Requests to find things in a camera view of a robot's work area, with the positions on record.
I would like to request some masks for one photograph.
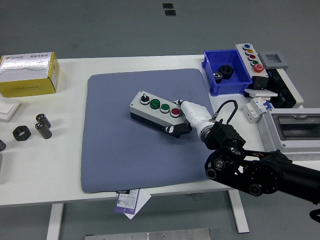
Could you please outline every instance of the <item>yellow box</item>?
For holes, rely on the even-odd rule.
[[[54,52],[4,55],[0,59],[0,93],[6,98],[54,94],[58,77]]]

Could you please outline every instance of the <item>black cylinder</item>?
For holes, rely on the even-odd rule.
[[[49,130],[48,126],[44,122],[37,122],[35,124],[35,129],[41,134],[44,139],[49,139],[52,136],[52,132]]]
[[[7,145],[6,145],[3,141],[1,141],[1,139],[0,139],[0,152],[2,152],[3,150],[5,150],[6,147],[7,147]]]
[[[48,127],[48,129],[51,127],[51,123],[49,122],[49,120],[46,117],[46,115],[44,115],[43,113],[38,114],[35,117],[35,120],[37,120],[40,123],[45,123],[45,125]]]

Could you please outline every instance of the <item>metal plate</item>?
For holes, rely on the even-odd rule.
[[[210,240],[208,228],[86,236],[85,240]]]

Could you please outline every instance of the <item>red button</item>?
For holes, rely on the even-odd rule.
[[[180,110],[178,108],[173,108],[170,114],[172,117],[177,118],[180,116]]]
[[[265,70],[264,66],[260,63],[253,65],[253,70],[256,73],[261,73],[263,70]]]
[[[256,56],[251,54],[251,55],[248,56],[248,59],[249,59],[249,61],[255,60]]]

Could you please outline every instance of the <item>green indicator light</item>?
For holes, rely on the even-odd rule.
[[[163,112],[164,114],[166,114],[166,113],[168,113],[169,112],[169,110],[170,110],[170,106],[168,105],[168,104],[162,104],[161,105],[161,112]]]
[[[158,109],[160,107],[160,101],[158,99],[152,99],[150,102],[150,107],[152,109]]]
[[[161,109],[167,111],[170,109],[170,107],[168,104],[162,104]]]

